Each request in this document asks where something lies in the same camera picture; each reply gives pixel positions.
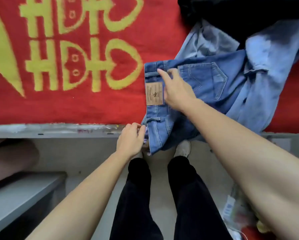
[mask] shoe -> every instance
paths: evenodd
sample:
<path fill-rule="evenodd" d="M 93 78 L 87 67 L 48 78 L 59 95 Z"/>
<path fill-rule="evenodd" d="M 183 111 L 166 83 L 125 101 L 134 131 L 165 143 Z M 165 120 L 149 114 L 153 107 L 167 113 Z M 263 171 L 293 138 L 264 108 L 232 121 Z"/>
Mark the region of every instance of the shoe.
<path fill-rule="evenodd" d="M 188 155 L 190 154 L 190 150 L 191 150 L 190 141 L 184 140 L 177 145 L 174 157 L 177 156 L 188 157 Z"/>
<path fill-rule="evenodd" d="M 132 157 L 131 160 L 133 160 L 134 158 L 143 158 L 143 153 L 142 153 L 142 151 L 140 151 L 140 152 L 137 153 L 134 157 Z"/>

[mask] floor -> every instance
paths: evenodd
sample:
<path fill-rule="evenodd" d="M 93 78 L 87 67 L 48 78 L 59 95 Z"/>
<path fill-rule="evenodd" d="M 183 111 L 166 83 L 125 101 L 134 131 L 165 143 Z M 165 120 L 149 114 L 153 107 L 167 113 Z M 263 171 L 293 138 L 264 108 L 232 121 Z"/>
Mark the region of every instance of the floor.
<path fill-rule="evenodd" d="M 41 159 L 34 171 L 66 171 L 68 174 L 66 192 L 72 191 L 86 176 L 106 160 L 116 147 L 115 138 L 87 139 L 34 139 L 40 150 Z M 299 136 L 292 140 L 278 140 L 285 149 L 299 157 Z M 172 240 L 176 221 L 176 209 L 168 183 L 167 164 L 175 149 L 158 152 L 153 157 L 145 157 L 152 174 L 150 210 L 164 239 Z M 206 183 L 221 212 L 227 195 L 232 189 L 233 180 L 224 170 L 207 143 L 192 142 L 190 163 Z M 127 167 L 123 170 L 103 217 L 92 239 L 109 239 L 116 205 L 127 178 Z"/>

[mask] leg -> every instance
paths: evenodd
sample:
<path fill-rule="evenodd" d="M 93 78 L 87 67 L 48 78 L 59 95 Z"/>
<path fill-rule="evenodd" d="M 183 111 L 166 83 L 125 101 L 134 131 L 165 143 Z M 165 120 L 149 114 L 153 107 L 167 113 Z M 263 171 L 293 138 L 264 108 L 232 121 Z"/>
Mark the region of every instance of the leg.
<path fill-rule="evenodd" d="M 170 161 L 168 180 L 177 210 L 175 240 L 232 240 L 206 185 L 186 157 Z"/>
<path fill-rule="evenodd" d="M 151 174 L 142 158 L 131 160 L 119 198 L 110 240 L 163 240 L 149 211 Z"/>

